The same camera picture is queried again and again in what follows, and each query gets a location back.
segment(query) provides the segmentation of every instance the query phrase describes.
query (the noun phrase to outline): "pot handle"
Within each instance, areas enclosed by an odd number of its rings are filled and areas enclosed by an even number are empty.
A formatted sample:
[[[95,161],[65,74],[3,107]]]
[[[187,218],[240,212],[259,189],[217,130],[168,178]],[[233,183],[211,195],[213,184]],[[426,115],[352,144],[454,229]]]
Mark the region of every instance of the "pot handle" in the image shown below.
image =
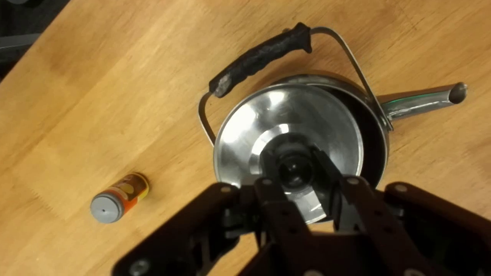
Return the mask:
[[[383,126],[388,129],[392,129],[391,121],[386,118],[382,106],[375,100],[362,69],[359,68],[351,49],[342,40],[342,37],[329,28],[319,26],[319,28],[309,29],[303,23],[297,23],[293,29],[285,31],[254,46],[245,54],[242,54],[239,58],[230,63],[208,83],[208,92],[204,94],[199,100],[197,115],[199,115],[201,127],[204,129],[211,144],[214,144],[216,137],[205,117],[205,103],[210,98],[210,95],[214,95],[217,98],[225,97],[236,84],[239,84],[248,75],[256,74],[257,71],[265,68],[268,63],[286,55],[291,51],[303,49],[306,54],[309,54],[311,52],[309,40],[311,40],[311,35],[314,34],[326,34],[340,45],[340,48],[348,55],[357,77],[360,78],[366,91],[366,101],[374,107],[374,112],[377,114]]]

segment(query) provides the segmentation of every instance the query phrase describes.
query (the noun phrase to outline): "stainless steel pot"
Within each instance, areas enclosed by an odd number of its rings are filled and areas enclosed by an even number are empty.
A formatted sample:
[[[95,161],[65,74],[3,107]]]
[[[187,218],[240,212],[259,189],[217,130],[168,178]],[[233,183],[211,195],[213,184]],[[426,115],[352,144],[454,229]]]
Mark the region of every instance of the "stainless steel pot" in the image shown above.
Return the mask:
[[[328,34],[342,46],[363,89],[331,75],[293,75],[242,100],[214,138],[205,118],[208,97],[224,97],[247,75],[291,49],[309,52],[311,34]],[[328,28],[309,29],[299,23],[294,29],[245,52],[213,78],[210,92],[201,98],[199,120],[214,146],[217,181],[234,186],[254,184],[263,176],[260,158],[265,149],[271,144],[280,147],[277,140],[285,135],[297,135],[326,153],[339,172],[363,176],[375,187],[388,160],[391,121],[461,103],[464,92],[466,86],[457,83],[378,103],[340,35]],[[325,218],[309,186],[283,190],[297,204],[306,222]]]

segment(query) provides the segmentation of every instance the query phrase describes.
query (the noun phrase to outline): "wooden surface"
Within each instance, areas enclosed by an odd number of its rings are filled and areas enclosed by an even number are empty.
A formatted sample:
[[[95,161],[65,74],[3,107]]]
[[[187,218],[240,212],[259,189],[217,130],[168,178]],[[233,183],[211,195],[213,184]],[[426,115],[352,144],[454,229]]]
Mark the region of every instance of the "wooden surface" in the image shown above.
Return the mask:
[[[107,275],[213,183],[196,120],[207,81],[236,55],[303,22],[339,31],[377,95],[466,81],[455,107],[397,121],[380,189],[403,180],[491,218],[491,2],[72,0],[0,84],[1,275]],[[354,72],[328,38],[211,100],[214,127],[274,78]],[[151,192],[98,224],[92,196],[127,172]],[[247,236],[211,275],[253,255]]]

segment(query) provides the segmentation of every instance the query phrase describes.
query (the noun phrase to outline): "metal lid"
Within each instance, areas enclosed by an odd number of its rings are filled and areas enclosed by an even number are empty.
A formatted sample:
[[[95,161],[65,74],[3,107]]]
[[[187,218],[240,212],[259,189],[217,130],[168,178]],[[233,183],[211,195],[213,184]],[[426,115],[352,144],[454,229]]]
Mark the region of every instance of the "metal lid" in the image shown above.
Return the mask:
[[[274,84],[245,98],[222,124],[214,143],[216,178],[234,186],[253,184],[262,173],[262,150],[285,134],[306,137],[342,173],[360,173],[362,135],[345,104],[325,89]],[[286,196],[306,222],[325,218],[309,187]]]
[[[112,224],[122,216],[122,206],[115,196],[108,193],[99,193],[93,198],[90,212],[96,221],[102,224]]]

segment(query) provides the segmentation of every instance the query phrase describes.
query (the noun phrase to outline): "black handle grip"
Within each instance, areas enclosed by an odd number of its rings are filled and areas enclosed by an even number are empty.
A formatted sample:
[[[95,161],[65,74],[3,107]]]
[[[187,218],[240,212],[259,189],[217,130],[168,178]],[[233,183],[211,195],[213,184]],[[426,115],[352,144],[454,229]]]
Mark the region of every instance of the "black handle grip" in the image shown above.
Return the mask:
[[[311,52],[309,28],[302,23],[242,54],[208,83],[210,92],[222,98],[248,75],[296,49]]]

